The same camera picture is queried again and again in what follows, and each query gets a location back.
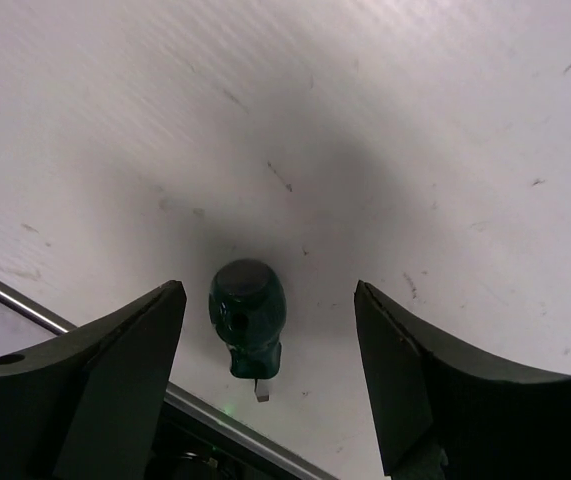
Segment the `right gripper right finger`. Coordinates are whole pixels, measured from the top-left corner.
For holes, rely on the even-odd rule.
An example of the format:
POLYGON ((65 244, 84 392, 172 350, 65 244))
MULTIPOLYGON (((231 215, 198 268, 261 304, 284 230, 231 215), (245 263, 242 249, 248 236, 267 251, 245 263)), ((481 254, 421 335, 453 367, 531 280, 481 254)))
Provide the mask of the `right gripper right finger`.
POLYGON ((354 308, 387 477, 571 479, 571 375, 475 347, 367 282, 354 308))

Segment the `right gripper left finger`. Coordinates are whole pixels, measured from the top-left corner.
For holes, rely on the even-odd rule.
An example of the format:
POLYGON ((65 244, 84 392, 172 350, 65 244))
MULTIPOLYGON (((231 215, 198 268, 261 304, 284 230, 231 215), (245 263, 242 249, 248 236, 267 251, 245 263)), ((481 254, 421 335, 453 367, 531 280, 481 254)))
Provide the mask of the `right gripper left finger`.
POLYGON ((169 281, 1 356, 0 479, 143 478, 185 307, 169 281))

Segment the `green stubby screwdriver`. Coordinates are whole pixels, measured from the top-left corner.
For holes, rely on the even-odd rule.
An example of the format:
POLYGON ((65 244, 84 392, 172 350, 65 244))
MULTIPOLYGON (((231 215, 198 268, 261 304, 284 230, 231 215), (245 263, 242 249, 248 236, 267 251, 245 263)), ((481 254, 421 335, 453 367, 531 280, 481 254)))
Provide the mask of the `green stubby screwdriver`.
POLYGON ((284 289, 266 263, 242 258, 214 275, 208 297, 210 321, 230 354, 233 377, 254 382, 260 403, 270 399, 270 380, 280 370, 280 335, 286 323, 284 289))

